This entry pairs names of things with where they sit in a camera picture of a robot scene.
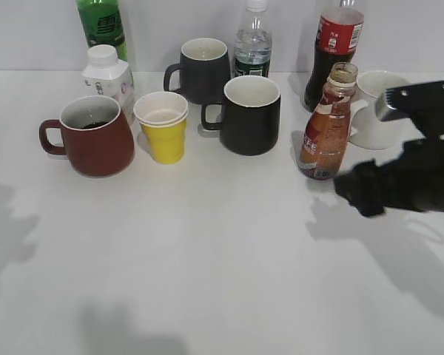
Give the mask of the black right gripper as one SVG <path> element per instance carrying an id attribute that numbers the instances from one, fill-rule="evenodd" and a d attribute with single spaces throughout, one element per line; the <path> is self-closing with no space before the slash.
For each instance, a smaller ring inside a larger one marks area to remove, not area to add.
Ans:
<path id="1" fill-rule="evenodd" d="M 363 217 L 383 215 L 385 207 L 444 212 L 444 140 L 407 141 L 395 160 L 364 161 L 336 176 L 334 190 Z"/>

